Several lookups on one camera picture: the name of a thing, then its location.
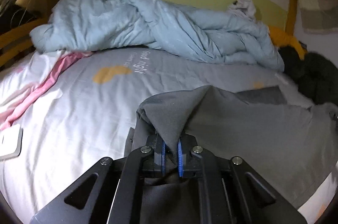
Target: wooden bed frame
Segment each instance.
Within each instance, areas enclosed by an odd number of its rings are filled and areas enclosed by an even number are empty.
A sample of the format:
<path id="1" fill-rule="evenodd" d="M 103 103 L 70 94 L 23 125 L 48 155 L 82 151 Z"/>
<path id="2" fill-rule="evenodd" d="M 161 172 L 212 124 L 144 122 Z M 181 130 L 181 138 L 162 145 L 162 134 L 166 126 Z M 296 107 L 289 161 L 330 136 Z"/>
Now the wooden bed frame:
<path id="1" fill-rule="evenodd" d="M 296 14 L 297 0 L 290 0 L 285 25 L 285 31 L 290 35 L 293 35 Z M 9 65 L 24 56 L 23 52 L 32 51 L 33 43 L 29 33 L 33 28 L 45 24 L 47 21 L 47 18 L 37 19 L 0 35 L 0 67 L 8 68 Z"/>

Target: black cloth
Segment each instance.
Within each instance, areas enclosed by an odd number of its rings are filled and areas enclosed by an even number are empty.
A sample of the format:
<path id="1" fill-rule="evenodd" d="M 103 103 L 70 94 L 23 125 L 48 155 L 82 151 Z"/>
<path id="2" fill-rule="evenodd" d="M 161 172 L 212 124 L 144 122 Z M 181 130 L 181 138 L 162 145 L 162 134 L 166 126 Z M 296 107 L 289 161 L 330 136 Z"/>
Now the black cloth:
<path id="1" fill-rule="evenodd" d="M 172 151 L 174 151 L 174 154 L 177 154 L 177 143 L 180 138 L 180 133 L 177 134 L 175 137 L 172 137 L 171 132 L 173 130 L 182 132 L 183 128 L 185 126 L 185 121 L 187 119 L 187 116 L 189 116 L 193 109 L 197 106 L 197 104 L 200 102 L 198 99 L 196 99 L 196 94 L 192 91 L 184 91 L 186 96 L 183 96 L 180 101 L 181 105 L 190 105 L 190 109 L 188 109 L 184 115 L 181 114 L 180 111 L 178 111 L 175 107 L 174 108 L 168 108 L 170 112 L 166 113 L 164 112 L 165 115 L 170 115 L 170 118 L 172 120 L 175 120 L 175 124 L 171 124 L 170 127 L 168 128 L 163 128 L 164 131 L 161 133 L 161 136 L 163 140 L 165 141 L 166 145 L 170 147 Z M 170 94 L 174 95 L 174 99 L 176 98 L 176 92 L 169 92 L 167 93 L 168 96 L 170 97 Z M 249 91 L 242 91 L 236 93 L 236 96 L 238 99 L 243 99 L 243 101 L 246 101 L 248 103 L 265 103 L 265 104 L 287 104 L 287 101 L 280 91 L 278 86 L 274 87 L 268 87 L 268 88 L 263 88 L 259 90 L 249 90 Z M 150 102 L 151 98 L 146 99 L 144 102 Z M 161 103 L 155 103 L 151 105 L 151 108 L 149 111 L 146 113 L 144 109 L 142 109 L 142 105 L 140 105 L 140 108 L 137 111 L 137 119 L 143 119 L 143 120 L 148 120 L 149 117 L 151 117 L 152 114 L 157 115 L 158 112 L 163 112 L 163 104 Z M 130 147 L 130 142 L 132 139 L 132 147 L 131 149 L 137 149 L 141 146 L 143 146 L 146 141 L 147 137 L 149 136 L 149 132 L 155 133 L 155 128 L 157 125 L 157 122 L 161 123 L 163 119 L 156 121 L 155 119 L 150 122 L 137 122 L 136 123 L 136 128 L 137 129 L 137 134 L 135 134 L 135 131 L 133 129 L 130 130 L 126 147 Z M 129 154 L 130 151 L 125 150 L 125 156 Z"/>
<path id="2" fill-rule="evenodd" d="M 285 64 L 284 73 L 296 84 L 298 91 L 315 104 L 331 102 L 338 105 L 338 69 L 324 56 L 310 52 L 300 60 L 294 48 L 279 49 Z"/>

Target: bed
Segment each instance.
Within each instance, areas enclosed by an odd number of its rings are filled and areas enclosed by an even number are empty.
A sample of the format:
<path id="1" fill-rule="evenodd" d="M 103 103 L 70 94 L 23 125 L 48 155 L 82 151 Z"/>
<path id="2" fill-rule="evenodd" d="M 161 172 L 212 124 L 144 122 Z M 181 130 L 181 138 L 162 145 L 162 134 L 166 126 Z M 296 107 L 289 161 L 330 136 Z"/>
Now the bed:
<path id="1" fill-rule="evenodd" d="M 235 0 L 165 0 L 198 8 L 226 10 Z M 263 22 L 293 33 L 297 0 L 287 9 L 270 0 L 253 0 Z M 39 19 L 0 36 L 2 48 L 46 22 Z M 29 38 L 0 56 L 6 64 L 30 48 Z M 28 55 L 6 74 L 21 70 Z M 240 92 L 278 86 L 288 104 L 311 107 L 285 75 L 258 65 L 220 65 L 187 60 L 165 51 L 127 47 L 79 57 L 57 82 L 13 122 L 23 128 L 22 150 L 17 158 L 0 162 L 0 191 L 24 224 L 104 156 L 122 158 L 136 110 L 146 98 L 168 91 L 213 85 Z M 304 204 L 300 213 L 315 223 L 335 195 L 338 163 Z"/>

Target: white bedsheet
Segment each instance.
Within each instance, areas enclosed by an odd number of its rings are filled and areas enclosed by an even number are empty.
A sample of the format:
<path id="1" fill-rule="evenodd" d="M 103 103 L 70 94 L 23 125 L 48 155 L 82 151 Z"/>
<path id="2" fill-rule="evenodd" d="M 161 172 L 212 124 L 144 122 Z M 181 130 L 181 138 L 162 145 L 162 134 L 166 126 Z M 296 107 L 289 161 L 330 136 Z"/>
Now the white bedsheet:
<path id="1" fill-rule="evenodd" d="M 95 53 L 66 70 L 15 122 L 21 154 L 0 163 L 0 190 L 21 221 L 43 208 L 96 161 L 124 155 L 136 110 L 149 96 L 211 84 L 237 92 L 278 85 L 290 104 L 312 102 L 284 75 L 259 66 L 215 65 L 164 51 L 123 48 Z M 309 224 L 331 201 L 334 173 L 300 212 Z"/>

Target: dark gray fabric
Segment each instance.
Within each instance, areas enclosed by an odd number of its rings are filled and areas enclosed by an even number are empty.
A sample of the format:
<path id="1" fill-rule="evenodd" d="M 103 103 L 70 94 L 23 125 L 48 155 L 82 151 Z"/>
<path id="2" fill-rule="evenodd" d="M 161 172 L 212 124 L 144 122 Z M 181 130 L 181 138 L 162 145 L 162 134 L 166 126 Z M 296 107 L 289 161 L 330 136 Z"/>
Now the dark gray fabric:
<path id="1" fill-rule="evenodd" d="M 278 86 L 259 90 L 241 91 L 236 96 L 249 103 L 287 104 L 287 101 Z"/>
<path id="2" fill-rule="evenodd" d="M 134 138 L 134 133 L 135 133 L 135 129 L 130 128 L 129 129 L 129 133 L 127 136 L 127 140 L 126 140 L 126 145 L 124 147 L 124 157 L 127 157 L 132 149 L 132 140 Z"/>
<path id="3" fill-rule="evenodd" d="M 189 103 L 189 101 L 192 102 L 191 108 L 193 109 L 195 107 L 195 103 L 194 103 L 194 99 L 191 99 L 191 95 L 192 97 L 194 97 L 194 94 L 190 94 L 186 97 L 184 97 L 183 100 L 180 101 L 180 103 L 182 104 L 186 104 Z M 267 88 L 262 88 L 259 90 L 249 90 L 249 91 L 241 91 L 238 92 L 236 94 L 238 96 L 239 99 L 243 99 L 247 102 L 250 103 L 266 103 L 266 104 L 286 104 L 287 101 L 284 97 L 284 95 L 282 94 L 282 92 L 280 91 L 278 86 L 273 86 L 273 87 L 267 87 Z M 151 106 L 151 112 L 148 112 L 148 116 L 150 116 L 151 114 L 156 114 L 156 110 L 157 110 L 157 106 L 158 105 L 160 107 L 160 109 L 162 110 L 163 108 L 161 104 L 159 104 L 158 102 L 155 103 L 155 106 Z M 175 124 L 173 124 L 174 126 L 176 125 L 177 127 L 175 128 L 168 128 L 168 130 L 166 128 L 164 128 L 164 131 L 161 132 L 161 135 L 167 135 L 170 134 L 170 132 L 172 130 L 175 131 L 182 131 L 184 124 L 185 124 L 185 120 L 186 120 L 186 115 L 182 115 L 180 112 L 176 111 L 175 108 L 172 109 L 173 113 L 168 113 L 170 114 L 170 116 L 172 118 L 174 118 L 174 120 L 176 120 Z M 140 122 L 138 121 L 139 119 L 141 120 L 147 120 L 148 117 L 145 114 L 145 112 L 141 109 L 141 106 L 137 112 L 137 122 L 136 122 L 136 127 L 138 127 L 137 131 L 138 133 L 136 135 L 133 135 L 133 141 L 132 141 L 132 150 L 135 150 L 139 147 L 142 147 L 146 141 L 147 141 L 147 137 L 149 136 L 149 132 L 151 131 L 152 133 L 155 133 L 155 129 L 154 127 L 151 125 L 151 127 L 149 127 L 149 125 L 151 124 L 151 122 L 148 120 L 147 122 Z M 127 142 L 126 142 L 126 146 L 129 147 L 129 140 L 130 138 L 127 138 Z M 166 145 L 169 146 L 172 150 L 176 150 L 177 147 L 177 141 L 179 139 L 179 135 L 177 135 L 175 138 L 173 139 L 167 139 L 167 141 L 165 141 Z M 128 148 L 126 148 L 125 150 L 125 155 L 129 154 L 130 151 L 128 151 Z"/>
<path id="4" fill-rule="evenodd" d="M 338 160 L 338 137 L 329 116 L 337 107 L 251 103 L 240 96 L 211 86 L 152 96 L 137 111 L 133 148 L 156 130 L 177 154 L 180 134 L 186 132 L 216 156 L 243 157 L 300 207 Z"/>

